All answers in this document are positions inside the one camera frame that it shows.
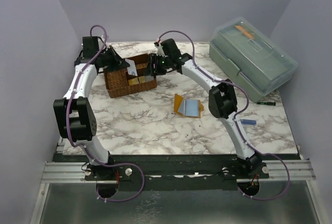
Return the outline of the white silver credit card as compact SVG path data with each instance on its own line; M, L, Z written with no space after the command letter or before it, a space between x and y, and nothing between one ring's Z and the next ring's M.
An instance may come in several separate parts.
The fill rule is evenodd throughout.
M137 74L135 62L130 59L125 59L125 61L129 64L129 67L127 67L128 74L131 76L137 77L138 74Z

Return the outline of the yellow leather card holder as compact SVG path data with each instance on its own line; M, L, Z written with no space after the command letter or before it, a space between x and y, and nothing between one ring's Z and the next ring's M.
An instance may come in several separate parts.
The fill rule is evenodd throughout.
M204 106L200 100L185 99L178 94L174 94L174 113L187 118L201 118Z

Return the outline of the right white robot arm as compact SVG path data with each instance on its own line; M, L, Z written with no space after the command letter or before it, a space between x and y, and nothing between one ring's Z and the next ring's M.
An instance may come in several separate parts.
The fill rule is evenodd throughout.
M145 75L159 76L176 71L196 82L209 95L210 113L222 122L235 147L239 173L244 178L262 173L266 166L262 155L255 150L241 121L236 117L238 101L231 80L221 80L200 67L195 56L181 53L173 39L156 41L157 51L149 54Z

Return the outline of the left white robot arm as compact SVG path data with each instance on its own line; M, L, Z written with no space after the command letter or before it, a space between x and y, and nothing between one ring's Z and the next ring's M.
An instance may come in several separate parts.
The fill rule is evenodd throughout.
M88 97L100 69L115 72L130 67L130 64L100 37L90 35L83 37L82 50L74 67L75 74L68 91L53 103L60 135L72 147L78 147L86 154L89 159L86 171L91 175L104 180L118 177L114 160L96 135L97 121Z

